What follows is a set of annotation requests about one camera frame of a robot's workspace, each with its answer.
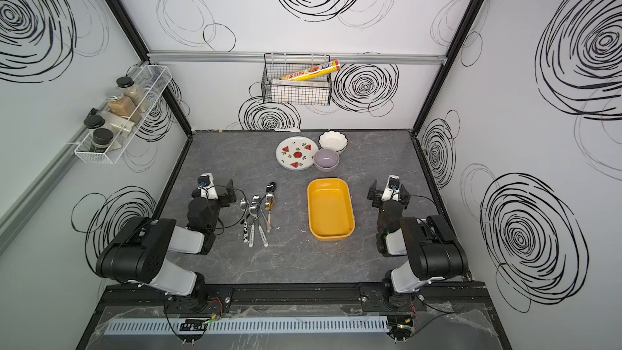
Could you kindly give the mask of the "iridescent ornate spoon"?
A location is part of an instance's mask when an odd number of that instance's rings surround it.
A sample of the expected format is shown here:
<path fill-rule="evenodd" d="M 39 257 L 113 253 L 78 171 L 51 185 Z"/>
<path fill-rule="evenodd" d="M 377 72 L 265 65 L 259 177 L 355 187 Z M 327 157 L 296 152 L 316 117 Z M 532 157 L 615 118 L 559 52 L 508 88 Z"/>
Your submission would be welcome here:
<path fill-rule="evenodd" d="M 253 196 L 251 205 L 249 206 L 249 215 L 251 216 L 250 227 L 249 227 L 249 242 L 248 246 L 252 248 L 254 246 L 255 239 L 255 230 L 256 230 L 256 221 L 259 216 L 259 207 L 261 204 L 260 196 Z"/>

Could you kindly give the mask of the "plain silver spoon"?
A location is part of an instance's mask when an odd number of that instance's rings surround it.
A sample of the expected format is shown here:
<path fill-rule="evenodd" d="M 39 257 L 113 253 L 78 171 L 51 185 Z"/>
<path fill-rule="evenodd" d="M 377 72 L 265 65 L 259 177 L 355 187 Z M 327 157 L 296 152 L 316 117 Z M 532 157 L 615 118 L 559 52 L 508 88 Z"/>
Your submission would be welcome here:
<path fill-rule="evenodd" d="M 256 236 L 256 233 L 259 234 L 259 237 L 261 239 L 261 242 L 262 242 L 263 246 L 264 247 L 268 247 L 269 246 L 269 242 L 267 240 L 267 234 L 266 234 L 264 228 L 261 225 L 261 222 L 259 220 L 259 216 L 258 216 L 257 221 L 256 221 L 255 236 Z"/>

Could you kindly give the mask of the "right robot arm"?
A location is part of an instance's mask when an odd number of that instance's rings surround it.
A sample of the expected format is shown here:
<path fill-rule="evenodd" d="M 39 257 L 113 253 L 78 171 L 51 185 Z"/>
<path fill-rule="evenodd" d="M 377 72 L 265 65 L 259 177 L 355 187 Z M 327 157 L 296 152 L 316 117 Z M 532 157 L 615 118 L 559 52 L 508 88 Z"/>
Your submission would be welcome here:
<path fill-rule="evenodd" d="M 390 308 L 397 307 L 391 301 L 397 295 L 411 296 L 427 285 L 468 273 L 467 254 L 445 217 L 404 215 L 411 194 L 398 176 L 390 175 L 382 189 L 374 182 L 367 199 L 378 210 L 377 251 L 387 258 L 407 259 L 382 281 L 383 301 Z"/>

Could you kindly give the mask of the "cow pattern handle spoon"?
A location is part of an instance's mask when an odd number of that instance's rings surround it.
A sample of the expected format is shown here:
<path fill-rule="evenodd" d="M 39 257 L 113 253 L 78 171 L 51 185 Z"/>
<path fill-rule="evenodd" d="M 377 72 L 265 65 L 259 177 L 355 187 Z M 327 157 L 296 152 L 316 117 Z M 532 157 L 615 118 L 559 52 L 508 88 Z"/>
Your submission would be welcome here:
<path fill-rule="evenodd" d="M 248 246 L 249 242 L 249 227 L 251 216 L 249 215 L 249 206 L 251 202 L 249 202 L 246 198 L 242 198 L 240 201 L 241 209 L 244 211 L 242 226 L 243 226 L 243 241 Z"/>

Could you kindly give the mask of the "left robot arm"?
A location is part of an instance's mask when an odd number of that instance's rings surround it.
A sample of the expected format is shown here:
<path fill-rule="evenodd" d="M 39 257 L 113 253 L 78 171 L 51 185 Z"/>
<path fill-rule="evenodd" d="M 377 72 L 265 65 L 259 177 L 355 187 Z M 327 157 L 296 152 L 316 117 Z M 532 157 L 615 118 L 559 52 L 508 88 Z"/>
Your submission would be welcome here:
<path fill-rule="evenodd" d="M 180 299 L 184 309 L 198 312 L 208 306 L 204 276 L 167 259 L 172 252 L 208 254 L 216 240 L 220 209 L 236 203 L 233 180 L 216 185 L 211 173 L 198 178 L 188 205 L 186 226 L 174 219 L 132 217 L 97 257 L 95 273 L 118 283 L 147 285 L 166 301 Z"/>

